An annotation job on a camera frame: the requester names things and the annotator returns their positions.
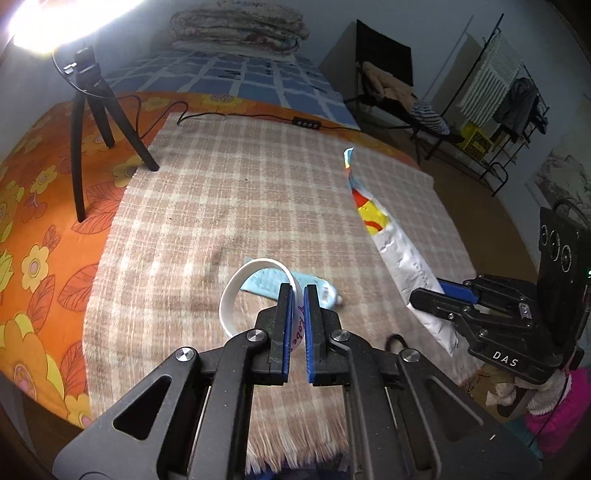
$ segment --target black chair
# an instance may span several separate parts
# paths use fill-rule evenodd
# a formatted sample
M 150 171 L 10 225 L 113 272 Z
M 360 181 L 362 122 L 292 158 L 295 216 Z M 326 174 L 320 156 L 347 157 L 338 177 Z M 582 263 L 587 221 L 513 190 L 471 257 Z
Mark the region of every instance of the black chair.
M 368 61 L 376 67 L 392 74 L 407 85 L 413 86 L 413 57 L 410 47 L 402 45 L 401 43 L 376 32 L 362 21 L 357 20 L 355 97 L 346 100 L 345 103 L 354 101 L 356 103 L 357 111 L 359 111 L 360 103 L 369 106 L 377 106 L 405 122 L 406 125 L 387 128 L 407 129 L 413 131 L 411 139 L 414 140 L 415 143 L 417 162 L 420 163 L 421 160 L 417 138 L 419 132 L 425 132 L 437 139 L 436 145 L 427 153 L 425 160 L 431 158 L 442 142 L 458 144 L 464 141 L 464 138 L 458 132 L 450 132 L 448 135 L 442 135 L 433 131 L 414 118 L 399 101 L 390 98 L 380 98 L 378 92 L 372 86 L 371 81 L 363 72 L 362 66 L 365 61 Z M 360 80 L 362 88 L 361 94 L 359 93 Z

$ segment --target folded quilt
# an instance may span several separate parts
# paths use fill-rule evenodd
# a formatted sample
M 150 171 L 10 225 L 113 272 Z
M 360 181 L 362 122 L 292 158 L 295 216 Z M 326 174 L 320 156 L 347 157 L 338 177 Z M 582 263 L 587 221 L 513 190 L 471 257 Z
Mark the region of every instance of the folded quilt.
M 292 53 L 309 31 L 297 11 L 279 5 L 220 0 L 181 11 L 171 19 L 175 40 L 247 44 L 264 50 Z
M 227 55 L 240 55 L 254 59 L 272 60 L 285 63 L 297 63 L 295 55 L 289 52 L 270 51 L 255 45 L 240 43 L 229 45 L 216 41 L 178 40 L 173 43 L 173 49 L 202 53 L 222 53 Z

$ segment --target beige checkered cloth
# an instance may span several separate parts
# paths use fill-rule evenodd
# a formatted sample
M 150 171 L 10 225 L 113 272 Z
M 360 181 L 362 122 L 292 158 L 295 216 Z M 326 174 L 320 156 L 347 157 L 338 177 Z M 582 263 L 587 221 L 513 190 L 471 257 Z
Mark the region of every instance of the beige checkered cloth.
M 376 347 L 398 332 L 456 382 L 476 372 L 465 344 L 449 357 L 404 306 L 356 211 L 343 164 L 349 143 L 277 122 L 233 118 L 177 127 L 175 120 L 151 146 L 161 170 L 140 168 L 125 192 L 86 311 L 83 347 L 95 415 L 178 347 L 224 344 L 218 303 L 245 257 L 275 258 L 329 280 L 345 302 L 343 327 Z M 379 181 L 376 196 L 409 236 L 425 236 L 417 246 L 428 250 L 438 274 L 458 280 L 471 273 L 429 177 L 363 147 L 356 147 L 355 162 L 360 180 L 367 174 L 368 184 L 374 176 Z M 387 176 L 380 178 L 380 168 Z M 390 204 L 385 195 L 392 192 Z M 270 304 L 241 293 L 238 328 L 252 326 Z M 288 384 L 255 388 L 248 443 L 255 470 L 264 462 L 278 469 L 285 458 L 292 467 L 331 458 L 346 450 L 346 438 L 341 389 L 308 385 L 304 346 L 292 354 Z

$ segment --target tripod leg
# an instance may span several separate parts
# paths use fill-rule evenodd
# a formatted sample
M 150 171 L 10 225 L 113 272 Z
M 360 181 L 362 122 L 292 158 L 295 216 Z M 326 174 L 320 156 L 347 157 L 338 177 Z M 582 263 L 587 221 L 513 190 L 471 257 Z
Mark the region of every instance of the tripod leg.
M 82 190 L 82 119 L 86 97 L 77 93 L 72 108 L 72 137 L 70 139 L 70 161 L 72 162 L 72 187 L 74 189 L 74 204 L 79 222 L 86 218 L 84 209 L 84 192 Z
M 102 100 L 88 97 L 87 101 L 92 116 L 95 117 L 96 126 L 99 127 L 100 136 L 103 137 L 105 145 L 108 148 L 113 148 L 115 146 L 115 139 L 113 138 L 113 132 L 111 131 L 107 112 Z
M 144 161 L 146 166 L 152 171 L 158 171 L 160 166 L 154 160 L 152 154 L 148 151 L 148 148 L 140 140 L 139 135 L 134 130 L 134 127 L 129 122 L 127 115 L 121 108 L 121 105 L 117 100 L 105 100 L 105 106 L 107 110 L 115 120 L 115 123 L 119 126 L 123 134 L 131 143 L 131 146 L 135 149 L 141 159 Z

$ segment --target white plastic bag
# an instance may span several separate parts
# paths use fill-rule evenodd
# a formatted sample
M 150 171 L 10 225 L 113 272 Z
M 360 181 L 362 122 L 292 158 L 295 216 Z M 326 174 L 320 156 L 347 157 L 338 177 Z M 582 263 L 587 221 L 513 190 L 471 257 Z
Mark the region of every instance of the white plastic bag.
M 457 348 L 457 335 L 453 324 L 430 313 L 416 310 L 410 305 L 410 294 L 416 288 L 426 288 L 438 293 L 444 293 L 443 289 L 398 222 L 392 216 L 388 215 L 388 217 L 390 222 L 386 227 L 372 236 L 375 246 L 378 247 L 407 308 L 435 337 L 437 343 L 452 355 Z

